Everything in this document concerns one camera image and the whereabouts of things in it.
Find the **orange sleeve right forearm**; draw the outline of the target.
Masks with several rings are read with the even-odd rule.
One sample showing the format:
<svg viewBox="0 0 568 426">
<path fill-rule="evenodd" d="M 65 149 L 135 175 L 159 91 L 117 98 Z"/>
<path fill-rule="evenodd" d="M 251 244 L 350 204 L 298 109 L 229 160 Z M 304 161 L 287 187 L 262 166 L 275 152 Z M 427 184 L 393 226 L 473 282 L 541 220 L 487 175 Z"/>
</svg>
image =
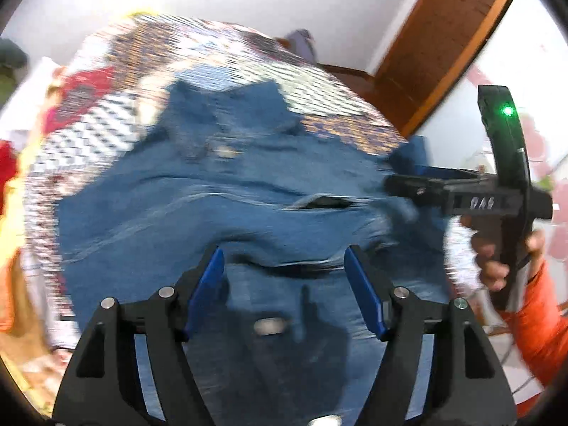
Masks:
<svg viewBox="0 0 568 426">
<path fill-rule="evenodd" d="M 567 360 L 567 317 L 560 314 L 547 261 L 526 286 L 519 312 L 499 312 L 515 334 L 516 345 L 530 372 L 548 388 Z"/>
</svg>

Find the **person right hand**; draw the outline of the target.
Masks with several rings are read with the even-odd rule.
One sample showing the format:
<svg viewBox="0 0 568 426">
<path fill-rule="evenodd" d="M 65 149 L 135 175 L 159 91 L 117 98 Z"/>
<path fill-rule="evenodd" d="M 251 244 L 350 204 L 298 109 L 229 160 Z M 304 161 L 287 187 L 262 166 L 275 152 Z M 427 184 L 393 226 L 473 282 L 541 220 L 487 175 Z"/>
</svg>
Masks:
<svg viewBox="0 0 568 426">
<path fill-rule="evenodd" d="M 480 282 L 493 293 L 500 291 L 507 283 L 509 268 L 500 263 L 499 251 L 502 249 L 501 220 L 499 217 L 471 217 L 463 215 L 460 224 L 474 231 L 471 246 L 476 253 L 476 264 L 480 268 Z M 538 274 L 545 262 L 546 236 L 542 230 L 533 231 L 526 238 L 525 247 L 530 254 L 528 282 Z"/>
</svg>

